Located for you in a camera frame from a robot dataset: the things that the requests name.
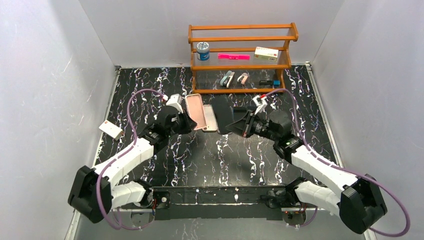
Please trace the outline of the black motor mount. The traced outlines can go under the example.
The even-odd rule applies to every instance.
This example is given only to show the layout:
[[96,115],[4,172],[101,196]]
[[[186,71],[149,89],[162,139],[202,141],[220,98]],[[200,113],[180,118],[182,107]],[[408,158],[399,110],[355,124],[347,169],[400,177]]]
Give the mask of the black motor mount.
[[168,209],[171,202],[171,194],[169,191],[154,190],[153,201],[155,209]]
[[297,200],[291,193],[284,189],[269,190],[259,197],[270,209],[281,210],[282,221],[291,227],[300,227],[306,223],[307,204]]

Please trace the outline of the pink white stapler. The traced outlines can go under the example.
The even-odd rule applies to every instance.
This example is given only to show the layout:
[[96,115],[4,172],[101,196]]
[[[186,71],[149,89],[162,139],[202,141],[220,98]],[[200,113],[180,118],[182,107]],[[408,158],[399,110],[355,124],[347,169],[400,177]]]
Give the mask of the pink white stapler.
[[249,75],[246,72],[244,72],[237,78],[236,81],[240,83],[242,86],[244,86],[246,84],[248,77]]

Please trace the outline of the dark phone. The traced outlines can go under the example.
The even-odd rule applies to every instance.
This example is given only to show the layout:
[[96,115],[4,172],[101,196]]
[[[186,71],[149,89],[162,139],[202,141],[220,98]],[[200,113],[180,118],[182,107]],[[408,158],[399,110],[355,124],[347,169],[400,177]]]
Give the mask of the dark phone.
[[242,118],[248,111],[247,107],[242,106],[235,106],[233,107],[233,117],[236,118]]

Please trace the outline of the orange wooden shelf rack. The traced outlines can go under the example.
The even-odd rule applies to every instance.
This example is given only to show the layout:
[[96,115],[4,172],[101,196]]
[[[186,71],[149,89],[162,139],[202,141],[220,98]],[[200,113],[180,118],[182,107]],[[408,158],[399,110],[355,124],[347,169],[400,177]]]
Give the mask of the orange wooden shelf rack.
[[284,88],[292,66],[290,44],[299,39],[285,24],[189,25],[192,90],[196,94],[268,93]]

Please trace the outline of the beige phone case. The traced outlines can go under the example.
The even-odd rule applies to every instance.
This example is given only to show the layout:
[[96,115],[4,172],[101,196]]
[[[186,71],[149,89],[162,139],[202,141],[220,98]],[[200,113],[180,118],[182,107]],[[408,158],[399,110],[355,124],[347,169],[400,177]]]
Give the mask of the beige phone case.
[[216,120],[216,116],[213,110],[213,107],[210,104],[206,104],[203,106],[204,109],[204,117],[206,122],[206,127],[202,129],[203,132],[217,132],[218,131],[218,123]]

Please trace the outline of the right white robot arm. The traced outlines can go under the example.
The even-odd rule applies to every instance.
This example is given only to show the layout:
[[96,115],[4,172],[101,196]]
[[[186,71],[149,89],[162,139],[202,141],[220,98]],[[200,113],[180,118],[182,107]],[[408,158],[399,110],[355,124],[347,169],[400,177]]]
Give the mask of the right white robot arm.
[[270,208],[276,204],[312,204],[338,216],[357,234],[364,233],[388,212],[372,176],[355,176],[338,170],[329,160],[318,160],[319,155],[294,134],[289,120],[279,124],[248,110],[226,129],[244,138],[258,135],[272,140],[273,149],[280,158],[307,171],[322,183],[317,185],[299,177],[283,190],[270,191],[263,196]]

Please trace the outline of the white cardboard box on shelf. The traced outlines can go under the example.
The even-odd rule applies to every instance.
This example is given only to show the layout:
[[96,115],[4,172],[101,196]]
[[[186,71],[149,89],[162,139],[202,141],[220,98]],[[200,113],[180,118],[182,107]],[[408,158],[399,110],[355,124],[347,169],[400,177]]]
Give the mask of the white cardboard box on shelf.
[[279,50],[257,46],[254,51],[254,58],[276,62],[279,56]]

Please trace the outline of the white box with red label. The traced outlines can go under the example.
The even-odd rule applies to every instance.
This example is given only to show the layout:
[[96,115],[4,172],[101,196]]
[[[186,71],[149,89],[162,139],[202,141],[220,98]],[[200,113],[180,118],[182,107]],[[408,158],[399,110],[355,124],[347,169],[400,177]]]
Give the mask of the white box with red label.
[[98,129],[116,141],[124,135],[124,131],[109,120],[103,121]]

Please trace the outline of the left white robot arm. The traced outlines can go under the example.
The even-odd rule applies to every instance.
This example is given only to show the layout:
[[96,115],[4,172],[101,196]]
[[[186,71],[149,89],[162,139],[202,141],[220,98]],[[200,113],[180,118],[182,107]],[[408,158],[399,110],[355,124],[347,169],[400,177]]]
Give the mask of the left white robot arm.
[[167,147],[172,136],[189,134],[196,126],[186,110],[166,106],[158,113],[157,120],[148,124],[123,150],[94,167],[84,165],[78,169],[67,203],[92,223],[101,222],[111,210],[127,204],[153,207],[156,200],[149,183],[133,180],[120,184],[121,179]]

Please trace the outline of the blue grey stapler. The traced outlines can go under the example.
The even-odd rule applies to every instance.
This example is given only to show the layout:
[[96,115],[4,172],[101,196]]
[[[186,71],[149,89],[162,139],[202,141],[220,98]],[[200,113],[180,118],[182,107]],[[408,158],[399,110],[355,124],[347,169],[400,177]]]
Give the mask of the blue grey stapler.
[[225,88],[229,88],[229,86],[230,86],[230,84],[233,80],[234,74],[235,73],[233,71],[229,70],[220,80],[220,82],[219,82],[220,86],[225,87]]

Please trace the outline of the right black motor mount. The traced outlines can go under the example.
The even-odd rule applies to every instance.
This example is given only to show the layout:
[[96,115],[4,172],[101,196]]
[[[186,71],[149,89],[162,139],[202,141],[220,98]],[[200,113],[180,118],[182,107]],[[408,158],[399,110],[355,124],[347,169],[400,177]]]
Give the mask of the right black motor mount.
[[269,190],[259,197],[270,209],[281,210],[282,221],[291,227],[300,227],[306,223],[307,204],[297,200],[291,193],[284,189]]

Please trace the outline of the pink plastic ruler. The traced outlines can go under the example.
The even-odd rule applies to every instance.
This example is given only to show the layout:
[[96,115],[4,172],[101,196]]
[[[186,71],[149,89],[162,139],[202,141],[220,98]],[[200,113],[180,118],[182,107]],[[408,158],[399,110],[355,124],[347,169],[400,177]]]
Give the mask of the pink plastic ruler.
[[250,60],[248,54],[230,54],[230,53],[218,53],[217,58],[220,60]]

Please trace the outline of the left black motor mount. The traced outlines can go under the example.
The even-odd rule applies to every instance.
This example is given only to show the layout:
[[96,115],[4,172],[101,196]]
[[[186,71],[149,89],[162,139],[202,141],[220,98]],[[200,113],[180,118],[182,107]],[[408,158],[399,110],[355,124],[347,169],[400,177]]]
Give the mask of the left black motor mount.
[[171,202],[171,194],[169,191],[154,190],[153,201],[155,209],[168,209]]

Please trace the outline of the black blue small device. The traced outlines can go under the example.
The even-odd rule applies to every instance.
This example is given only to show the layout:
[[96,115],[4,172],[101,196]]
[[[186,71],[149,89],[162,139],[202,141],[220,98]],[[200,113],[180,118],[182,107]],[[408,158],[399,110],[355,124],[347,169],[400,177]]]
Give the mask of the black blue small device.
[[273,87],[273,88],[279,88],[280,85],[281,85],[281,82],[279,80],[260,80],[259,85],[260,86]]

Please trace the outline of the blue white round jar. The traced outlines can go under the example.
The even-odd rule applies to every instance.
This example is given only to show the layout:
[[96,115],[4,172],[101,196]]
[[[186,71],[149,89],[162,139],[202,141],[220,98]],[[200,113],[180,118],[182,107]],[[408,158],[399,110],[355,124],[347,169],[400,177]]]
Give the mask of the blue white round jar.
[[197,59],[200,61],[207,61],[210,58],[210,44],[202,41],[196,45]]

